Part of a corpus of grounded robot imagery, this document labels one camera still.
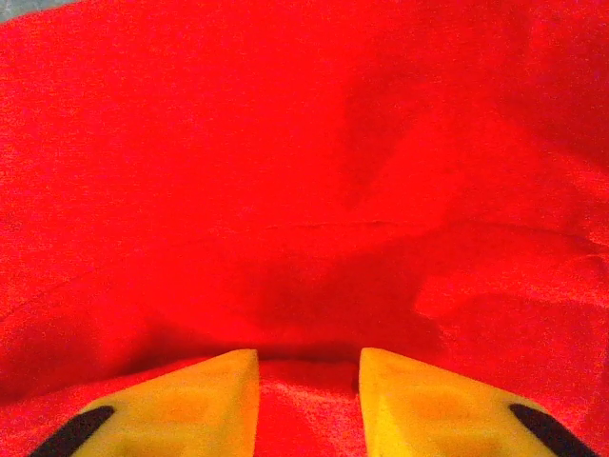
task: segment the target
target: gray surface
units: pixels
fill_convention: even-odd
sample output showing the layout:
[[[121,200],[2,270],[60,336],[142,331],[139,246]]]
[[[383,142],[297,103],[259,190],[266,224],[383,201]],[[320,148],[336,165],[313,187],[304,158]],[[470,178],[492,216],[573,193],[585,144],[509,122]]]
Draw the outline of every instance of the gray surface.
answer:
[[[74,0],[0,0],[0,22],[32,11],[60,7]]]

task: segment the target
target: red towel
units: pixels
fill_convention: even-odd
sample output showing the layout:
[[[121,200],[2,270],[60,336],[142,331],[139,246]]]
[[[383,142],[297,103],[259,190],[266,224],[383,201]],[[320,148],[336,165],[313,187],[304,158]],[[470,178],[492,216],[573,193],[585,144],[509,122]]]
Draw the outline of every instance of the red towel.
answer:
[[[2,455],[256,348],[256,455],[364,456],[363,347],[609,455],[608,12],[85,1],[2,25]]]

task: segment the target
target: yellow object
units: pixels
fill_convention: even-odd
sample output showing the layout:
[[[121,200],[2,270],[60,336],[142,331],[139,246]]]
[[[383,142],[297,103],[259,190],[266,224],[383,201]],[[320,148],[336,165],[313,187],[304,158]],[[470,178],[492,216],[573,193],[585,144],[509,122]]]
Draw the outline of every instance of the yellow object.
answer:
[[[242,349],[100,398],[81,412],[115,412],[73,456],[252,457],[259,384]]]
[[[513,393],[365,348],[360,396],[368,457],[555,457],[510,411]]]

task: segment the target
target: black rubber pad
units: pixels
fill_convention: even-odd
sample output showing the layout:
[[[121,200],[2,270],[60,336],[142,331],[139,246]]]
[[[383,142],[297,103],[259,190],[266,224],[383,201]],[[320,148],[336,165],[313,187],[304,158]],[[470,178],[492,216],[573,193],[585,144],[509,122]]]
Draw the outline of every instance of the black rubber pad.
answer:
[[[549,414],[525,405],[510,405],[521,423],[558,457],[599,457],[590,447]]]
[[[114,414],[113,407],[98,407],[72,417],[29,457],[69,457],[112,414]]]

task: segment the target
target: red blanket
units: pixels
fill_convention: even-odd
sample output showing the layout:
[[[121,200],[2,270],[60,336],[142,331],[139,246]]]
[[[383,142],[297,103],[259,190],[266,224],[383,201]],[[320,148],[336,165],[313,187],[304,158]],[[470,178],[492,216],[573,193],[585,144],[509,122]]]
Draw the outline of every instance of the red blanket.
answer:
[[[364,456],[359,351],[609,455],[609,16],[85,1],[0,27],[0,448],[235,348],[257,456]]]

